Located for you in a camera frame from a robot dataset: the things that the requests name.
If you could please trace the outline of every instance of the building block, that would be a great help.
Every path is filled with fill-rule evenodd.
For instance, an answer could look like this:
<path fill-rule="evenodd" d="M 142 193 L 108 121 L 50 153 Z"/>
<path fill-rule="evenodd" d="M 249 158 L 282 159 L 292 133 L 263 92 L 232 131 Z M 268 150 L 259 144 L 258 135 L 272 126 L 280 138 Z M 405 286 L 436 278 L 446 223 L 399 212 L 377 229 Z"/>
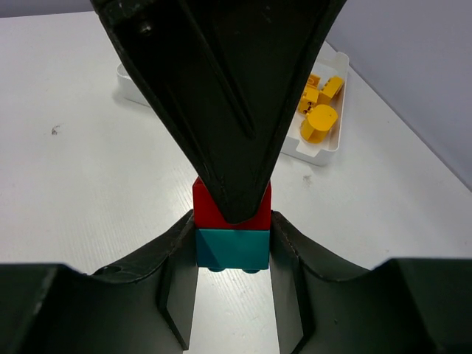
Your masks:
<path fill-rule="evenodd" d="M 338 92 L 341 90 L 343 84 L 344 80 L 342 80 L 339 76 L 333 76 L 330 78 L 319 93 L 318 104 L 329 105 L 333 97 L 335 97 L 336 94 L 338 94 Z"/>
<path fill-rule="evenodd" d="M 308 78 L 306 86 L 317 90 L 320 80 L 321 80 L 320 76 L 316 76 L 315 74 L 310 74 L 310 77 Z"/>
<path fill-rule="evenodd" d="M 301 127 L 301 135 L 307 142 L 318 144 L 338 120 L 338 113 L 329 105 L 317 105 L 307 114 Z"/>
<path fill-rule="evenodd" d="M 302 98 L 298 104 L 298 112 L 307 114 L 318 102 L 319 91 L 313 87 L 306 86 Z"/>
<path fill-rule="evenodd" d="M 197 229 L 197 265 L 220 271 L 268 269 L 269 230 Z"/>
<path fill-rule="evenodd" d="M 227 223 L 200 178 L 192 186 L 193 220 L 197 229 L 269 230 L 271 228 L 271 194 L 269 182 L 257 214 L 237 225 Z"/>

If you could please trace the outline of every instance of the tabletop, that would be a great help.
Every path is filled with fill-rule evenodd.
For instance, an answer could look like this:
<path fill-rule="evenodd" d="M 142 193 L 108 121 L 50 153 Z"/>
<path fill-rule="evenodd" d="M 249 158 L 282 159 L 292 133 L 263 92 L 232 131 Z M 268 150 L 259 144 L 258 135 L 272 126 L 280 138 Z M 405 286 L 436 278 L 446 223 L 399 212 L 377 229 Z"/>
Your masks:
<path fill-rule="evenodd" d="M 192 207 L 194 169 L 122 98 L 95 14 L 2 18 L 0 48 L 0 262 L 91 273 Z M 347 82 L 340 150 L 325 167 L 280 155 L 272 209 L 367 268 L 472 257 L 471 192 L 352 69 Z M 200 270 L 188 353 L 278 353 L 268 271 Z"/>

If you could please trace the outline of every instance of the yellow block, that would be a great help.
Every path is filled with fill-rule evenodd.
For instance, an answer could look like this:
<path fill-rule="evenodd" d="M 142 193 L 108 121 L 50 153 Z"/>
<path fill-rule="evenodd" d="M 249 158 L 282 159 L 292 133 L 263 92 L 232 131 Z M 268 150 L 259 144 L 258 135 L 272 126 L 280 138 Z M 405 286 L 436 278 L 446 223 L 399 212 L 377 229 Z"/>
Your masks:
<path fill-rule="evenodd" d="M 300 133 L 307 142 L 318 144 L 323 141 L 336 120 L 338 120 L 338 113 L 333 107 L 317 105 L 307 114 Z"/>
<path fill-rule="evenodd" d="M 298 104 L 298 112 L 306 114 L 308 113 L 312 107 L 316 105 L 318 101 L 319 91 L 306 86 L 305 90 L 303 91 L 302 98 L 300 99 L 300 104 Z"/>
<path fill-rule="evenodd" d="M 339 90 L 341 90 L 343 84 L 344 80 L 338 76 L 330 78 L 319 93 L 318 104 L 329 105 L 333 97 L 335 97 Z"/>
<path fill-rule="evenodd" d="M 315 74 L 310 74 L 310 77 L 308 78 L 308 81 L 307 81 L 307 86 L 313 89 L 318 89 L 320 80 L 321 78 L 319 76 L 316 76 Z"/>

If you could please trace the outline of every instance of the teal block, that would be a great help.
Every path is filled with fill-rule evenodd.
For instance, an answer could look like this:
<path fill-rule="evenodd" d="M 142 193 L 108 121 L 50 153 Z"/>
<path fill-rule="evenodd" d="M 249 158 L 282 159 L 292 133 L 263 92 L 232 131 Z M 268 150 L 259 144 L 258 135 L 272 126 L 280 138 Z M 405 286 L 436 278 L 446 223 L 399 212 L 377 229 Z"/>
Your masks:
<path fill-rule="evenodd" d="M 268 268 L 270 231 L 198 229 L 197 265 L 258 271 Z"/>

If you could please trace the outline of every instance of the background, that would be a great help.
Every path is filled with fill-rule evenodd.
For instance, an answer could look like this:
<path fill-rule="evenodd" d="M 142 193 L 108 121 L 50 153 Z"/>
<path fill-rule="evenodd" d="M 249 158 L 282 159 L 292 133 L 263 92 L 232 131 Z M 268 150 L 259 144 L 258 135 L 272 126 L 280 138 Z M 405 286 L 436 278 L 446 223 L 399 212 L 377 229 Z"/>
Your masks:
<path fill-rule="evenodd" d="M 0 17 L 91 10 L 89 0 L 0 0 Z M 347 0 L 327 37 L 472 188 L 470 0 Z"/>

